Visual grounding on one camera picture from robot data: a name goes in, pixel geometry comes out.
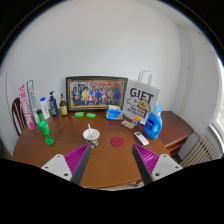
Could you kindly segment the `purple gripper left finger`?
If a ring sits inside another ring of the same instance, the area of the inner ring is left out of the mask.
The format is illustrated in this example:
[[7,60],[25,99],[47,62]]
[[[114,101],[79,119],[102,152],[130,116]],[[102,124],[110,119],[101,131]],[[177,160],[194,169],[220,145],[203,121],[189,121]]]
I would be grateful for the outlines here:
[[42,169],[79,185],[90,155],[91,146],[87,143],[66,155],[56,154]]

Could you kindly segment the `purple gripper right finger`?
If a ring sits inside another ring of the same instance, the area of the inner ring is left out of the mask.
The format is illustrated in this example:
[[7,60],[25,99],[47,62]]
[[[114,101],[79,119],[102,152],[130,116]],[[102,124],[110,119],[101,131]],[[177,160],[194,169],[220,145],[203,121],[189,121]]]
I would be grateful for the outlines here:
[[132,154],[145,185],[182,169],[169,155],[158,155],[138,144],[133,145]]

